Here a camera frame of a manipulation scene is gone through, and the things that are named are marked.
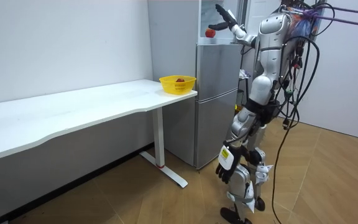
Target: red apple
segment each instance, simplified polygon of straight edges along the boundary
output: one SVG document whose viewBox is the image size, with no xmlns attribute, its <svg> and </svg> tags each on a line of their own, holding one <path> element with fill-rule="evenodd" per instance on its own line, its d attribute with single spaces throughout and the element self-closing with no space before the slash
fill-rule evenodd
<svg viewBox="0 0 358 224">
<path fill-rule="evenodd" d="M 212 30 L 210 28 L 207 28 L 205 31 L 205 36 L 209 38 L 213 38 L 215 34 L 216 34 L 215 30 Z"/>
</svg>

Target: desk leg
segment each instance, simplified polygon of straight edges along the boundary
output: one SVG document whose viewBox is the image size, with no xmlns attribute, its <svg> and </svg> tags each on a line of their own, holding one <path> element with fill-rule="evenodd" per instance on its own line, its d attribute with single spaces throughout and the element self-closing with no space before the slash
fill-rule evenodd
<svg viewBox="0 0 358 224">
<path fill-rule="evenodd" d="M 180 187 L 187 186 L 187 181 L 181 178 L 174 171 L 165 166 L 164 158 L 164 131 L 162 123 L 162 108 L 153 110 L 153 129 L 154 129 L 154 148 L 155 158 L 147 152 L 141 152 L 141 156 L 146 158 L 149 162 L 154 164 L 162 172 L 167 174 L 173 181 L 175 181 Z"/>
</svg>

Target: wooden floor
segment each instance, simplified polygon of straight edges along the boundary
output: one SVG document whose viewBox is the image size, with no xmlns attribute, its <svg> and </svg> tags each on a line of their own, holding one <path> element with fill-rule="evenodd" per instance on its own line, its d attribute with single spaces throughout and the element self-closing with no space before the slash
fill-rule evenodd
<svg viewBox="0 0 358 224">
<path fill-rule="evenodd" d="M 280 120 L 269 124 L 261 145 L 268 164 L 283 135 Z M 227 223 L 219 209 L 232 204 L 214 173 L 218 162 L 197 172 L 168 152 L 166 157 L 167 166 L 188 181 L 186 188 L 137 156 L 11 223 Z M 248 213 L 253 224 L 278 224 L 272 177 L 263 186 L 266 211 Z M 306 124 L 294 128 L 277 168 L 275 208 L 282 223 L 358 223 L 358 138 Z"/>
</svg>

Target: refrigerator door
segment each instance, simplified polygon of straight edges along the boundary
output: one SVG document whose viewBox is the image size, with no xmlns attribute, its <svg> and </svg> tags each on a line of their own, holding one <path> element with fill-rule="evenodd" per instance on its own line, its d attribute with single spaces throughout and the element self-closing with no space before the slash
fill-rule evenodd
<svg viewBox="0 0 358 224">
<path fill-rule="evenodd" d="M 196 102 L 195 165 L 202 168 L 222 148 L 233 121 L 237 89 L 204 102 Z"/>
<path fill-rule="evenodd" d="M 238 87 L 242 45 L 197 45 L 197 100 L 204 101 Z"/>
</svg>

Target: silver refrigerator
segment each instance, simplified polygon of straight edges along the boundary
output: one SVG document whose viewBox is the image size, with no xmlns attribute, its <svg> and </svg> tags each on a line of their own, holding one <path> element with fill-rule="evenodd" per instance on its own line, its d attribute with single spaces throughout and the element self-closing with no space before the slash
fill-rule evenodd
<svg viewBox="0 0 358 224">
<path fill-rule="evenodd" d="M 219 154 L 232 123 L 240 50 L 236 44 L 198 45 L 198 96 L 163 107 L 165 148 L 197 169 Z"/>
<path fill-rule="evenodd" d="M 153 78 L 197 78 L 198 96 L 163 107 L 165 148 L 202 168 L 222 147 L 234 117 L 242 46 L 229 30 L 206 38 L 208 24 L 221 22 L 214 5 L 233 13 L 243 1 L 148 1 Z"/>
</svg>

